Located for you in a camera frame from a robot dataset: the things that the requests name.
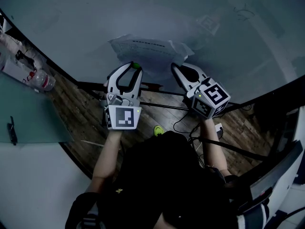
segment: black wire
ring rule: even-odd
[[[222,118],[225,114],[226,114],[226,113],[224,113],[222,116],[215,116],[215,117],[213,117],[213,119],[214,119],[214,118]]]
[[[192,134],[193,134],[195,131],[197,131],[197,129],[198,129],[199,127],[200,127],[200,123],[198,123],[197,126],[195,126],[195,127],[191,130],[190,135],[189,135],[190,138],[192,138]]]
[[[220,138],[222,138],[224,136],[224,129],[222,127],[220,127],[220,129],[221,129],[221,137]]]
[[[271,228],[274,228],[274,229],[275,229],[275,228],[278,228],[278,227],[280,226],[280,224],[281,224],[284,220],[288,219],[289,217],[295,215],[296,213],[298,213],[298,212],[300,212],[300,211],[302,211],[302,210],[304,210],[304,209],[305,209],[305,207],[302,207],[302,208],[299,208],[299,209],[297,209],[297,210],[295,210],[295,211],[293,211],[293,212],[291,212],[291,213],[289,213],[289,214],[283,216],[282,218],[280,218],[280,220],[278,220],[277,222],[275,222],[274,225],[271,226]]]
[[[122,148],[122,153],[123,153],[123,157],[125,156],[125,148],[124,148],[124,145],[123,145],[123,143],[122,143],[122,141],[120,141],[120,143],[121,143],[121,148]]]
[[[249,111],[249,110],[251,110],[252,109],[252,105],[249,105],[250,106],[250,108],[242,108],[242,110],[245,110],[245,111]]]
[[[175,122],[174,124],[173,124],[173,129],[174,129],[174,131],[176,131],[176,132],[178,132],[178,133],[190,133],[190,132],[179,132],[179,131],[177,131],[176,129],[175,129],[175,124],[177,124],[177,123],[179,123],[180,121],[182,121],[187,115],[189,114],[189,111],[185,114],[185,116],[183,116],[179,121],[177,121],[177,122]]]
[[[237,147],[234,147],[232,145],[229,145],[227,143],[222,143],[222,142],[217,142],[217,141],[213,141],[213,140],[210,140],[210,139],[206,139],[206,138],[203,138],[203,137],[193,137],[193,138],[190,138],[189,139],[189,142],[193,142],[194,140],[200,140],[202,142],[205,142],[205,143],[211,143],[211,144],[215,144],[215,145],[218,145],[218,146],[222,146],[222,147],[225,147],[227,149],[230,149],[234,152],[237,152],[243,156],[247,156],[249,158],[252,158],[252,159],[256,159],[256,160],[265,160],[267,158],[267,156],[263,156],[263,155],[258,155],[258,154],[254,154],[254,153],[251,153],[249,151],[246,151],[246,150],[243,150],[241,148],[237,148]]]
[[[202,168],[204,168],[205,167],[204,162],[202,162],[202,160],[200,159],[201,155],[197,154],[197,156],[198,156],[199,163],[202,165]]]

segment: person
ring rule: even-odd
[[[201,120],[201,136],[218,141],[212,119]],[[90,186],[74,201],[66,229],[192,229],[238,227],[225,182],[220,146],[203,143],[205,168],[187,139],[160,126],[154,136],[129,148],[114,182],[122,131],[110,131]]]

